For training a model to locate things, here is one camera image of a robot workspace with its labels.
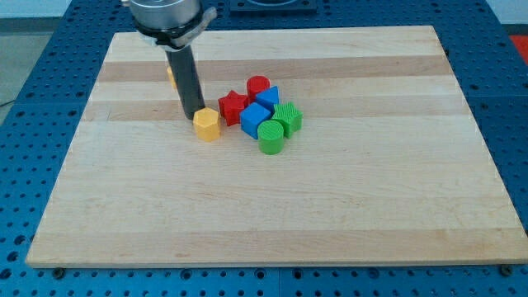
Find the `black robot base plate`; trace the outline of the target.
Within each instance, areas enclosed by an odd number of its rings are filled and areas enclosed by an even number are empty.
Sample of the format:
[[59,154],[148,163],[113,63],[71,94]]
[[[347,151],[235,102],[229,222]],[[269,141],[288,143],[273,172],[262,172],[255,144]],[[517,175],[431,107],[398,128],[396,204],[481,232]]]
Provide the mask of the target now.
[[316,0],[229,0],[231,12],[316,12]]

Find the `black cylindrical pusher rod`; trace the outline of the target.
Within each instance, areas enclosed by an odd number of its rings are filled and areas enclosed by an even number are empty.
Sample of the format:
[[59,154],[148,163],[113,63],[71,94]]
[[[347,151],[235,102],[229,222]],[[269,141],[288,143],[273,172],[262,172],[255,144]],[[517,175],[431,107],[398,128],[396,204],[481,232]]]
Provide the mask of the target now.
[[192,48],[188,45],[178,51],[167,52],[166,56],[177,86],[184,114],[187,119],[193,120],[194,114],[205,108],[205,100]]

